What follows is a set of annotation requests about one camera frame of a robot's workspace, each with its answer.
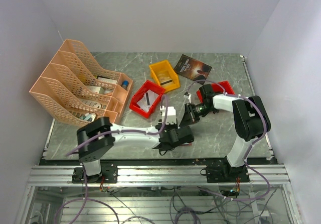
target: blue cap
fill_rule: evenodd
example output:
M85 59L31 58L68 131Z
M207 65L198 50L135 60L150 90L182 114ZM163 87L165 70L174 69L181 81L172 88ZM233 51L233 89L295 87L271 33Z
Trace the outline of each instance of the blue cap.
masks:
M122 84L121 84L121 85L122 85L122 86L123 86L123 85L125 85L126 87L128 87L129 82L125 80L124 82L122 82Z

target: table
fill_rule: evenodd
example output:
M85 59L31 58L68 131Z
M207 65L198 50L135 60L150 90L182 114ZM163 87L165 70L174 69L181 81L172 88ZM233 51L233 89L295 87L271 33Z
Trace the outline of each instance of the table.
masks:
M146 80L151 80L149 65L167 59L174 67L182 54L193 57L201 62L212 66L208 80L229 81L235 93L244 96L252 96L253 88L247 74L244 58L238 54L215 54L215 53L106 53L95 52L93 56L105 69L119 71L127 74L134 80L131 97L143 85ZM169 105L174 106L180 122L184 114L183 98L186 88L192 83L191 80L179 76L181 87L168 92ZM201 85L196 83L190 93L196 93ZM138 115L128 108L124 111L120 124L131 127L150 127L159 119L159 111L156 110L149 119ZM50 132L47 160L70 160L78 159L77 155L65 157L65 154L77 146L76 131L79 127L59 122L54 122ZM195 141L191 146L180 146L164 156L159 155L158 150L131 147L130 149L117 147L111 148L102 159L168 159L168 158L213 158L224 157L231 150L236 132L234 129L233 114L220 111L218 114L208 114L205 118L191 126ZM251 157L269 157L267 139L258 142L253 148Z

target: yellow plastic container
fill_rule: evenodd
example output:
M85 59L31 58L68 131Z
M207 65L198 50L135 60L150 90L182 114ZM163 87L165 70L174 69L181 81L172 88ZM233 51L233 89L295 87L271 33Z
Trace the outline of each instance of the yellow plastic container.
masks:
M180 87L180 81L171 64L164 60L149 66L150 76L158 86L165 88L165 93Z

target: yellow object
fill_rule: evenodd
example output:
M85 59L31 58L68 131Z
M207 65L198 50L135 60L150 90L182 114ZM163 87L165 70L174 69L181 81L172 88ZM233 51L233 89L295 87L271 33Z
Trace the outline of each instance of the yellow object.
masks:
M180 87L180 81L171 64L165 60L149 66L150 76L158 86L165 88L165 93Z

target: book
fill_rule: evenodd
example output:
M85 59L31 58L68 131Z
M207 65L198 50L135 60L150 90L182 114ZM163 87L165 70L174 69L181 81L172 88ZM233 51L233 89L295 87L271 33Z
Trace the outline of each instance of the book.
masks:
M211 69L211 66L183 54L175 66L174 71L180 76L196 81L206 80Z

